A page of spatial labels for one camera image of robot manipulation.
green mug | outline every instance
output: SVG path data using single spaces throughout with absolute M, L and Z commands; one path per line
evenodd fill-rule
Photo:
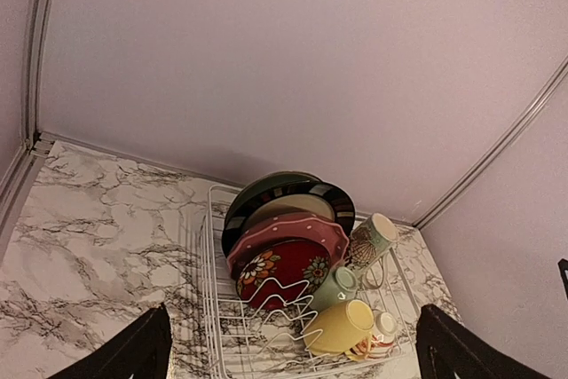
M 322 312 L 332 305 L 351 301 L 357 294 L 357 277 L 344 266 L 337 267 L 314 292 L 310 308 Z

floral plate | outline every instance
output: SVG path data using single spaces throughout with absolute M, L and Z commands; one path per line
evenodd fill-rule
M 341 226 L 311 212 L 295 212 L 270 217 L 247 230 L 231 249 L 227 266 L 231 277 L 239 278 L 244 266 L 264 248 L 291 239 L 302 238 L 321 243 L 330 257 L 330 268 L 345 257 L 349 239 Z
M 312 294 L 328 273 L 329 254 L 324 246 L 305 239 L 283 241 L 256 255 L 242 269 L 237 295 L 253 308 L 276 310 L 283 303 L 274 295 L 293 302 L 299 296 Z M 268 278 L 276 280 L 264 283 Z

dish rack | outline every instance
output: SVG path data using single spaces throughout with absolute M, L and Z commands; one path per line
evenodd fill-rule
M 388 311 L 397 319 L 395 343 L 382 358 L 356 362 L 344 355 L 316 357 L 307 351 L 302 332 L 318 315 L 308 307 L 312 296 L 300 295 L 282 309 L 271 312 L 253 309 L 241 301 L 221 249 L 225 213 L 238 193 L 238 189 L 230 186 L 212 186 L 209 189 L 208 213 L 201 230 L 202 303 L 212 378 L 289 379 L 338 374 L 343 377 L 343 374 L 351 372 L 360 375 L 364 373 L 362 369 L 373 370 L 386 361 L 414 353 L 414 339 L 409 330 L 412 327 L 403 317 L 397 295 L 403 291 L 413 301 L 414 296 L 393 249 L 385 258 L 385 262 L 390 263 L 390 272 L 383 286 L 360 290 L 356 296 L 374 310 Z M 380 267 L 372 269 L 369 280 L 373 277 L 376 281 L 375 273 L 379 271 Z M 278 283 L 276 279 L 269 278 L 263 285 L 269 280 Z M 309 284 L 303 280 L 287 287 L 303 283 L 306 287 Z M 281 300 L 278 295 L 270 297 Z

cup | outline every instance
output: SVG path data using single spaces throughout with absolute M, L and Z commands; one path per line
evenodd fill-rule
M 339 355 L 365 340 L 370 350 L 375 318 L 369 305 L 357 299 L 321 312 L 304 330 L 304 343 L 313 355 Z
M 397 227 L 384 215 L 374 213 L 363 221 L 349 236 L 345 266 L 358 279 L 366 280 L 368 270 L 377 261 L 382 261 L 389 249 L 398 241 Z M 381 262 L 383 277 L 376 285 L 381 287 L 387 275 L 387 263 Z
M 354 361 L 385 357 L 394 344 L 397 330 L 396 319 L 388 312 L 378 311 L 375 315 L 375 326 L 373 327 L 370 346 L 367 339 L 363 339 L 346 352 L 347 357 Z
M 357 294 L 357 277 L 344 266 L 332 271 L 313 294 L 310 308 L 317 312 L 325 311 L 342 301 L 351 301 Z

metal trim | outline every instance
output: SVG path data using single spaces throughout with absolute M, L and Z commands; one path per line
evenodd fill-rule
M 509 126 L 505 133 L 495 142 L 484 156 L 473 165 L 461 179 L 445 193 L 424 215 L 417 219 L 413 226 L 419 230 L 430 224 L 448 209 L 460 195 L 463 194 L 481 174 L 499 157 L 508 147 L 510 147 L 518 137 L 536 119 L 543 108 L 554 95 L 556 87 L 568 75 L 568 56 L 560 64 L 558 69 L 548 79 L 539 93 L 534 97 L 531 104 L 523 113 Z
M 22 137 L 28 150 L 38 139 L 37 104 L 42 71 L 43 46 L 51 0 L 32 0 L 28 22 L 27 54 L 22 92 Z

